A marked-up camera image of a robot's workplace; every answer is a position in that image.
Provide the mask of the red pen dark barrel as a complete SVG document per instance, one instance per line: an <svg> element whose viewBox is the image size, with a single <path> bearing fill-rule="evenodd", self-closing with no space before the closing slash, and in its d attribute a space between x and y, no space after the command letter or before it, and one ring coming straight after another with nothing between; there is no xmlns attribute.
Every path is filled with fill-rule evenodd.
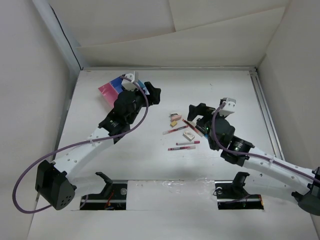
<svg viewBox="0 0 320 240"><path fill-rule="evenodd" d="M195 133L197 133L200 137L203 137L204 135L189 121L182 119L182 121L188 125Z"/></svg>

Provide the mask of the white eraser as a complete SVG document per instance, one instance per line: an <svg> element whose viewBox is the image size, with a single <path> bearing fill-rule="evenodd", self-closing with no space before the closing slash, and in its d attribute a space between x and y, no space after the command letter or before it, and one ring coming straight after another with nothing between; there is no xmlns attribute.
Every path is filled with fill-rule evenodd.
<svg viewBox="0 0 320 240"><path fill-rule="evenodd" d="M183 133L183 136L188 140L188 141L193 141L195 139L195 136L189 132L189 131L185 131Z"/></svg>

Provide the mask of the yellow eraser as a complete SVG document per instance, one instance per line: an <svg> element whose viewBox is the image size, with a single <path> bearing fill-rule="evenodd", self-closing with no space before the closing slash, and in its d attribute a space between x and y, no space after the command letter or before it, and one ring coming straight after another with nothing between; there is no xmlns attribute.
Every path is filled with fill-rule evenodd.
<svg viewBox="0 0 320 240"><path fill-rule="evenodd" d="M171 127L174 127L174 126L176 126L177 124L178 124L177 121L173 121L173 122L170 123L170 126L171 126Z"/></svg>

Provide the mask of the white pen pink cap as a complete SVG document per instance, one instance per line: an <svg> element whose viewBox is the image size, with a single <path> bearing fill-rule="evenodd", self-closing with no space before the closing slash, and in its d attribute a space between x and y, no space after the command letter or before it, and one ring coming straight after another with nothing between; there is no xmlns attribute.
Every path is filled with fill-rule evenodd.
<svg viewBox="0 0 320 240"><path fill-rule="evenodd" d="M199 141L199 140L188 141L188 142L177 142L176 146L197 145L200 143L201 143L201 141Z"/></svg>

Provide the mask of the red gel pen clear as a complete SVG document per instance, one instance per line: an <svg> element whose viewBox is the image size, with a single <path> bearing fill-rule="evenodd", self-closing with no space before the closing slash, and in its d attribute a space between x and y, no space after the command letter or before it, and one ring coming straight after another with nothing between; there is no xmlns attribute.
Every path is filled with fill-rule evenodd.
<svg viewBox="0 0 320 240"><path fill-rule="evenodd" d="M184 126L177 127L177 128L174 128L174 129L171 129L171 130L168 130L168 131L164 131L162 134L163 135L167 135L167 134L174 133L174 132L177 132L177 131L180 131L180 130L184 130L186 128L188 128L188 126L184 125Z"/></svg>

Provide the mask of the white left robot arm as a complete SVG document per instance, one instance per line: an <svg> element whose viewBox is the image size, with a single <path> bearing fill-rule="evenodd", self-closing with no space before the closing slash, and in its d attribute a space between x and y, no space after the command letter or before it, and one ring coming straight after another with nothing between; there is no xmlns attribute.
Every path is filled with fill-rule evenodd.
<svg viewBox="0 0 320 240"><path fill-rule="evenodd" d="M148 81L144 85L147 92L139 86L133 91L123 90L113 109L83 144L73 144L64 156L53 162L44 160L38 165L35 189L55 210L64 209L74 197L97 195L104 199L111 194L113 181L101 171L83 177L78 173L97 155L133 131L130 125L141 108L160 103L161 89Z"/></svg>

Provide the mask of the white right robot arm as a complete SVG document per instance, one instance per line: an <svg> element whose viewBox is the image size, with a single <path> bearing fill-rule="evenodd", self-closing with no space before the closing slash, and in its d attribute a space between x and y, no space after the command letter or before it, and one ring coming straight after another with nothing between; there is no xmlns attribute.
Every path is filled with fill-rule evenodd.
<svg viewBox="0 0 320 240"><path fill-rule="evenodd" d="M233 180L218 180L214 194L218 207L233 209L248 199L270 196L296 204L305 212L320 214L320 169L303 168L267 154L251 142L235 136L235 127L227 116L235 112L236 101L222 98L218 108L204 103L190 105L188 121L207 138L209 148L220 151L227 163L259 173L239 171Z"/></svg>

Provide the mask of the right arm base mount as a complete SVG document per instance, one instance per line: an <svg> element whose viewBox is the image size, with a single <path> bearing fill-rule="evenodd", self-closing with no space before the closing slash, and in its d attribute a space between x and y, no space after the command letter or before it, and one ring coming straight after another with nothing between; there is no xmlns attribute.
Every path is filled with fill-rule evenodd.
<svg viewBox="0 0 320 240"><path fill-rule="evenodd" d="M261 195L249 194L245 180L250 174L238 172L233 180L215 180L213 196L217 199L219 210L264 210Z"/></svg>

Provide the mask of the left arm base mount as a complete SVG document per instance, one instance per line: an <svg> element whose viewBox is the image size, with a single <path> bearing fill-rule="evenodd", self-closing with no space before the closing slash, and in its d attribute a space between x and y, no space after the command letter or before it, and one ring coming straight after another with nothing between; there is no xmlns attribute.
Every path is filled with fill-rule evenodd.
<svg viewBox="0 0 320 240"><path fill-rule="evenodd" d="M81 197L80 210L87 211L124 211L127 208L127 180L111 180L102 172L95 175L103 180L102 190L98 193L86 194Z"/></svg>

